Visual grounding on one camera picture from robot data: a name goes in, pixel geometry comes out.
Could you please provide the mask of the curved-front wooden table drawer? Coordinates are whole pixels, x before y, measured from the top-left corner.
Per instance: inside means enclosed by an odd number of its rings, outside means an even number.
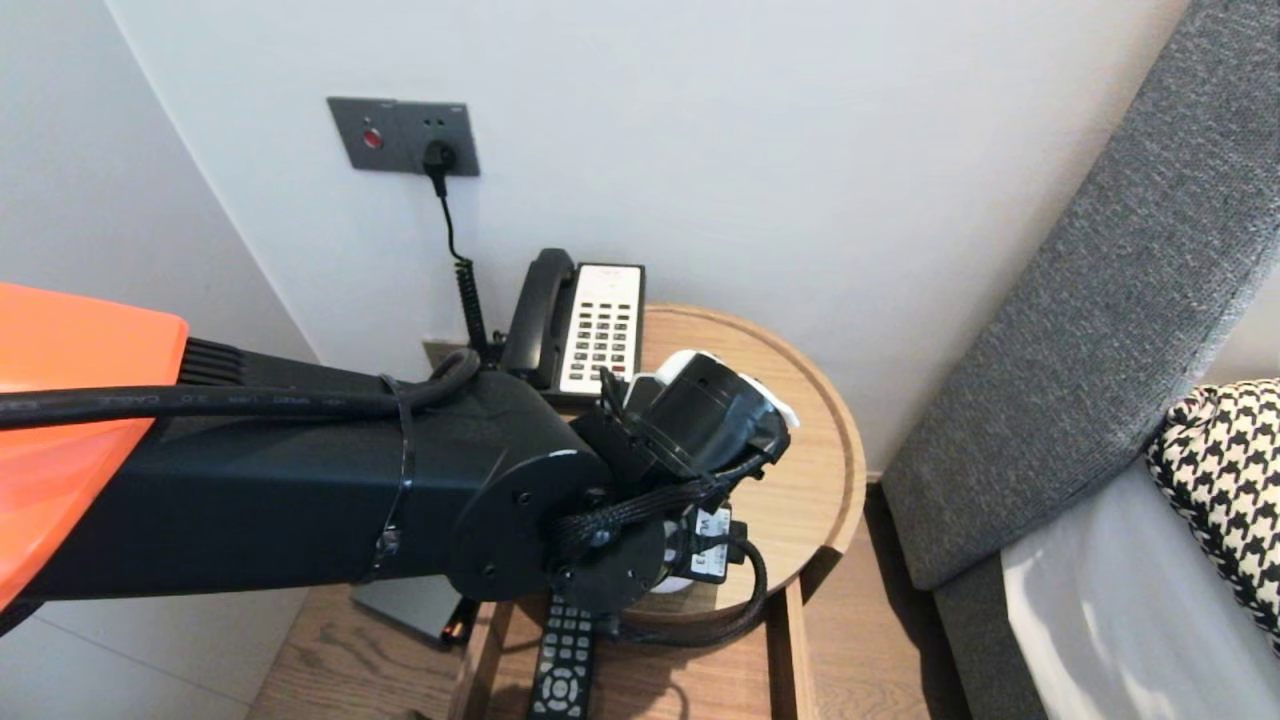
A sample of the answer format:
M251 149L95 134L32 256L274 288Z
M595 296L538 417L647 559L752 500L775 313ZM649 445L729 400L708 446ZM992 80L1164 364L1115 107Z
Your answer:
M540 593L480 607L445 720L525 720L547 605ZM801 583L717 648L599 642L588 720L819 720Z

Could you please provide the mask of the black remote control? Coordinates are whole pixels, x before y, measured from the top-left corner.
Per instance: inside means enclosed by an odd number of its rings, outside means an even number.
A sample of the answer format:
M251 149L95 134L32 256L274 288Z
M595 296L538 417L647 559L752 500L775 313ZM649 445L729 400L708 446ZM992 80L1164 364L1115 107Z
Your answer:
M588 720L596 618L563 593L550 596L526 720Z

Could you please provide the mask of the round wooden side table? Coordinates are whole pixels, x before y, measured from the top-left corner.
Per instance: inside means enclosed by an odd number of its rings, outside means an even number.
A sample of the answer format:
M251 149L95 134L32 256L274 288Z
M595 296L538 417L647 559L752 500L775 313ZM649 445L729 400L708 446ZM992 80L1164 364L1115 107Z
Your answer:
M788 404L800 424L792 443L759 479L732 493L768 571L768 593L804 603L840 564L860 524L867 461L852 414L827 375L797 347L759 323L673 304L645 309L643 369L695 348L762 382Z

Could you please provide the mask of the black and white telephone base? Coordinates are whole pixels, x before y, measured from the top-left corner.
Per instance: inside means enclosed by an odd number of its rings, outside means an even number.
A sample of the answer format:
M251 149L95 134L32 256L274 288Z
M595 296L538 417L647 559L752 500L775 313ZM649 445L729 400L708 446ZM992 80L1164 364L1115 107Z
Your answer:
M559 311L559 355L545 395L589 402L600 373L627 383L640 370L646 272L643 265L580 263Z

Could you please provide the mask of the black telephone handset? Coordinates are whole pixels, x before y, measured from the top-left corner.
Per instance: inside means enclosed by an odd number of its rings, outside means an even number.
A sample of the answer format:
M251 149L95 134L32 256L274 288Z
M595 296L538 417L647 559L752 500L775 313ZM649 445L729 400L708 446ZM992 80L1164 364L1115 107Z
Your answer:
M563 249L543 249L530 263L499 368L539 391L557 382L564 356L576 265Z

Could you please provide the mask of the grey power adapter brick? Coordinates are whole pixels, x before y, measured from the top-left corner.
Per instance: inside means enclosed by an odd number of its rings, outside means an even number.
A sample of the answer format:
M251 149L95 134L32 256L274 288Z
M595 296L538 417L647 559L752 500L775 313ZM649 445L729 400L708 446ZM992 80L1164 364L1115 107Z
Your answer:
M440 650L466 637L476 609L444 577L371 582L356 585L349 597L360 609Z

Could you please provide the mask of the white bed sheet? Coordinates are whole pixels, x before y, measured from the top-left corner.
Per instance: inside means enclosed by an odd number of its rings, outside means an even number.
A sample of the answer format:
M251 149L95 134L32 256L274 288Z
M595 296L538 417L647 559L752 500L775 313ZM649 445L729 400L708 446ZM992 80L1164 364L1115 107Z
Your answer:
M1000 564L1050 720L1280 720L1280 657L1142 461Z

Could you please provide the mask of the grey fabric bed headboard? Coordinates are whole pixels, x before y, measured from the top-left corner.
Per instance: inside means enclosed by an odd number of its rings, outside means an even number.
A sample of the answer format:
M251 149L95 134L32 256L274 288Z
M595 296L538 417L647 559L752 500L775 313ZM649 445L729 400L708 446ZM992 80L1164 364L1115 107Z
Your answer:
M1280 0L1190 0L879 487L973 720L1048 720L998 553L1112 480L1280 265Z

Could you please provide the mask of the black white houndstooth pillow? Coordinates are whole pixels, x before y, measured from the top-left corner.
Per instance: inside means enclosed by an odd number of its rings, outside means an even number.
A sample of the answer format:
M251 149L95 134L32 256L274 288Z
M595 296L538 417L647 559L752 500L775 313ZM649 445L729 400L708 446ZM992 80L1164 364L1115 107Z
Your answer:
M1196 387L1146 465L1280 659L1280 378Z

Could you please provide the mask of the beige wall jack plate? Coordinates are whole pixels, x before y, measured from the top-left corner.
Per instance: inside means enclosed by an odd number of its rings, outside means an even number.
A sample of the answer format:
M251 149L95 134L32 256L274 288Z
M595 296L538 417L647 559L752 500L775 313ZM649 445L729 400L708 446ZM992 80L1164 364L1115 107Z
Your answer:
M431 370L430 378L475 373L483 366L481 356L463 345L425 340L422 351Z

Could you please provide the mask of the grey wall socket panel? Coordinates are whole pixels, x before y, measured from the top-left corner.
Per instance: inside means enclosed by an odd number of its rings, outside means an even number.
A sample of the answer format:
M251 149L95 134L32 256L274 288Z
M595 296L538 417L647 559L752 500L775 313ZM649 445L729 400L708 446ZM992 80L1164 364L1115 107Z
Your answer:
M374 97L328 97L340 143L356 170L422 174L429 143L449 145L458 177L481 174L468 105Z

